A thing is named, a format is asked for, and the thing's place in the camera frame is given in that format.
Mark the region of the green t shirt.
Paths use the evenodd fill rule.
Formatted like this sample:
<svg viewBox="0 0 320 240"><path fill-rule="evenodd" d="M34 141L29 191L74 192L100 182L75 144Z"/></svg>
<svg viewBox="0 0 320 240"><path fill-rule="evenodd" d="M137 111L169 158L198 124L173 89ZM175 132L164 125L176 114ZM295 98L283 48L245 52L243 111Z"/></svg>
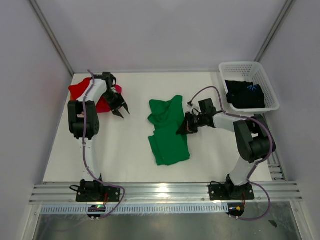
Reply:
<svg viewBox="0 0 320 240"><path fill-rule="evenodd" d="M155 162L158 166L171 166L190 159L188 137L176 134L184 121L183 97L171 100L151 99L151 114L148 121L154 126L153 135L148 137Z"/></svg>

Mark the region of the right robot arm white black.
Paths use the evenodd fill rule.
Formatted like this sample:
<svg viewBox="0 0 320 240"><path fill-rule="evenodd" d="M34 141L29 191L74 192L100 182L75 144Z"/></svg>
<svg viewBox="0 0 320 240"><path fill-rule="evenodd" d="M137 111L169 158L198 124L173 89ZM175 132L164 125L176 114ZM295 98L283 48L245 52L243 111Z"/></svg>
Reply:
<svg viewBox="0 0 320 240"><path fill-rule="evenodd" d="M208 185L210 200L253 200L255 196L250 178L258 165L266 161L276 149L264 118L260 114L239 117L217 111L210 98L199 101L199 107L199 110L185 113L176 134L196 134L200 127L223 129L235 134L239 152L239 159L225 182L211 181Z"/></svg>

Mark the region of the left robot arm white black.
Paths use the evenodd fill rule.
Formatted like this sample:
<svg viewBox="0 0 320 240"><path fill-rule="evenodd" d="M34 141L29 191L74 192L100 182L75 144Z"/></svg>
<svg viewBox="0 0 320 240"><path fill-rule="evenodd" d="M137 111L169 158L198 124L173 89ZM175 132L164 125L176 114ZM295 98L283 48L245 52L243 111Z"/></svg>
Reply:
<svg viewBox="0 0 320 240"><path fill-rule="evenodd" d="M78 194L87 194L92 200L99 201L105 195L105 189L123 191L118 185L104 182L99 172L94 141L100 130L97 103L104 98L114 116L123 118L120 112L125 109L129 113L128 104L122 94L116 90L117 78L111 72L91 75L88 87L76 100L67 104L68 127L70 133L78 141L84 163L84 178L80 181Z"/></svg>

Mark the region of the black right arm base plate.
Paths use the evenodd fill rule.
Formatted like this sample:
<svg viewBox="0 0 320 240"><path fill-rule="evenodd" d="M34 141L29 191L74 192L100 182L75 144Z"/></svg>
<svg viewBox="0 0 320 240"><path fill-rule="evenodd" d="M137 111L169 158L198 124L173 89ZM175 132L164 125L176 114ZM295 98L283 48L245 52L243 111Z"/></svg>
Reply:
<svg viewBox="0 0 320 240"><path fill-rule="evenodd" d="M254 200L255 195L251 184L234 186L232 182L224 184L211 181L208 185L211 201Z"/></svg>

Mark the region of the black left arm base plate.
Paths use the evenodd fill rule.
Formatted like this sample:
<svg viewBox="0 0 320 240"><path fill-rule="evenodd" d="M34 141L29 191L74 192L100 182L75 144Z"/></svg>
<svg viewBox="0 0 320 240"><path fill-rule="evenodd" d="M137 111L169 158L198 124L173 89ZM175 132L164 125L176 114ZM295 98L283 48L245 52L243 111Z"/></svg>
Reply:
<svg viewBox="0 0 320 240"><path fill-rule="evenodd" d="M81 187L76 202L119 202L121 189L111 186Z"/></svg>

